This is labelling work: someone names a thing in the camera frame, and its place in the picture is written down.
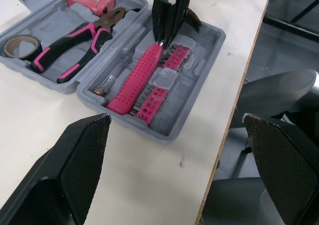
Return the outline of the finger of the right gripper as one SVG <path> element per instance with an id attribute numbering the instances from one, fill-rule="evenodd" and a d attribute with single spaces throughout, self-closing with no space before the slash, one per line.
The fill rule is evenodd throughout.
<path id="1" fill-rule="evenodd" d="M 171 31 L 167 27 L 171 3 L 168 0 L 154 0 L 152 8 L 153 33 L 155 41 L 171 41 Z"/>
<path id="2" fill-rule="evenodd" d="M 165 2 L 163 40 L 164 47 L 168 47 L 186 18 L 190 0 L 163 1 Z"/>

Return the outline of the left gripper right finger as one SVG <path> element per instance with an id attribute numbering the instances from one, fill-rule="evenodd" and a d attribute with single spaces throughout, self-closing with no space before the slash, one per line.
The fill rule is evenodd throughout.
<path id="1" fill-rule="evenodd" d="M 246 113 L 259 175 L 283 222 L 319 223 L 319 147 L 300 128 Z"/>

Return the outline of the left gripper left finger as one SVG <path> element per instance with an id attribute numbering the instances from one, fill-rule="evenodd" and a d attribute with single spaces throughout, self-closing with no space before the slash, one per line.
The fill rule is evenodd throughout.
<path id="1" fill-rule="evenodd" d="M 102 171 L 111 116 L 80 119 L 31 167 L 0 210 L 2 225 L 82 225 Z"/>

